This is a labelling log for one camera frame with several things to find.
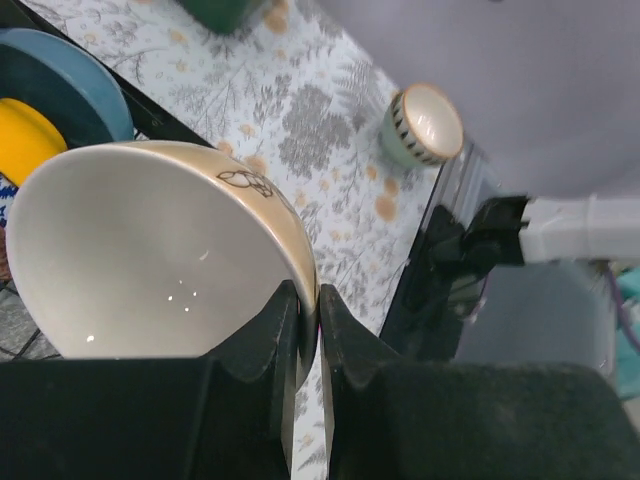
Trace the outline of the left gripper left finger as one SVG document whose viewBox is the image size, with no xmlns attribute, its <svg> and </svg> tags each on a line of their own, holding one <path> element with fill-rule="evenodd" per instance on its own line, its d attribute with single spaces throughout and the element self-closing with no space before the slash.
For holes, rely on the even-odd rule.
<svg viewBox="0 0 640 480">
<path fill-rule="evenodd" d="M 201 479 L 291 477 L 298 298 L 282 282 L 262 310 L 206 355 Z"/>
</svg>

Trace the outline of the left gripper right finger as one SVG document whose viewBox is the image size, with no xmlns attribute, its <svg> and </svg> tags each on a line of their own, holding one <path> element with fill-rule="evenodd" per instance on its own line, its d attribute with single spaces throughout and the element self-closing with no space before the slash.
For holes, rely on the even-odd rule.
<svg viewBox="0 0 640 480">
<path fill-rule="evenodd" d="M 337 288 L 319 297 L 331 479 L 413 479 L 413 398 L 398 354 L 358 321 Z"/>
</svg>

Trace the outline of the yellow bowl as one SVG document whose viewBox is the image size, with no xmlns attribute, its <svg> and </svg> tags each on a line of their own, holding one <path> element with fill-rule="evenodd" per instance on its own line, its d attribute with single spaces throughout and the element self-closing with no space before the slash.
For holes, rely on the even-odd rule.
<svg viewBox="0 0 640 480">
<path fill-rule="evenodd" d="M 20 187 L 42 163 L 67 144 L 40 112 L 16 99 L 1 99 L 1 174 Z"/>
</svg>

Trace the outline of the black wire dish rack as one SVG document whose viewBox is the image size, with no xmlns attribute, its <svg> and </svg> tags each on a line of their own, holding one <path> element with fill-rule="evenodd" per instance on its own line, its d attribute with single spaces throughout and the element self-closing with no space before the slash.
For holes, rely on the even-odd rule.
<svg viewBox="0 0 640 480">
<path fill-rule="evenodd" d="M 34 29 L 8 18 L 3 28 Z M 212 348 L 199 295 L 207 198 L 199 181 L 153 162 L 135 138 L 68 147 L 26 178 L 4 264 L 60 353 L 195 357 Z"/>
</svg>

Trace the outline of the blue ceramic bowl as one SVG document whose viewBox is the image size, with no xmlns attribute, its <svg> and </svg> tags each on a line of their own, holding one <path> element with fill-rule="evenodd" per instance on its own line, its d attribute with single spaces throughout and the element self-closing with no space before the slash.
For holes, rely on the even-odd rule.
<svg viewBox="0 0 640 480">
<path fill-rule="evenodd" d="M 1 30 L 1 96 L 41 113 L 70 148 L 135 136 L 131 113 L 112 75 L 84 50 L 48 33 Z"/>
</svg>

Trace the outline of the red patterned bowl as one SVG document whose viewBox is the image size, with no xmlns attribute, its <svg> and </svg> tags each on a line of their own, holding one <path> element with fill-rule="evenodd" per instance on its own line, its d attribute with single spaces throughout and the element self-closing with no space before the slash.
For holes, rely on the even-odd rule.
<svg viewBox="0 0 640 480">
<path fill-rule="evenodd" d="M 18 187 L 0 175 L 0 226 L 6 227 L 8 214 L 13 204 Z"/>
</svg>

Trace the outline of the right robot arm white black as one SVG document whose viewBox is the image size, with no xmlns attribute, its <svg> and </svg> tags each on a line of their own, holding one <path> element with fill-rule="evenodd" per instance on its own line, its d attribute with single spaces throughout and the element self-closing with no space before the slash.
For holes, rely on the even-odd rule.
<svg viewBox="0 0 640 480">
<path fill-rule="evenodd" d="M 491 246 L 498 265 L 639 260 L 639 199 L 509 196 L 486 200 L 461 242 Z"/>
</svg>

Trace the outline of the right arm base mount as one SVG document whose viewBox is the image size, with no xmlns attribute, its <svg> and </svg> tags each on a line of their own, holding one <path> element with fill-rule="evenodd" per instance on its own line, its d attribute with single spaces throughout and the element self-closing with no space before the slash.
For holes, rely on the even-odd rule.
<svg viewBox="0 0 640 480">
<path fill-rule="evenodd" d="M 403 304 L 410 320 L 402 327 L 398 349 L 402 354 L 420 359 L 453 356 L 458 341 L 451 334 L 461 332 L 445 321 L 446 305 L 456 291 L 453 285 L 464 278 L 476 284 L 498 266 L 497 252 L 491 246 L 463 251 L 461 242 L 469 225 L 463 226 L 443 205 L 433 210 L 423 243 L 409 263 L 412 272 Z"/>
</svg>

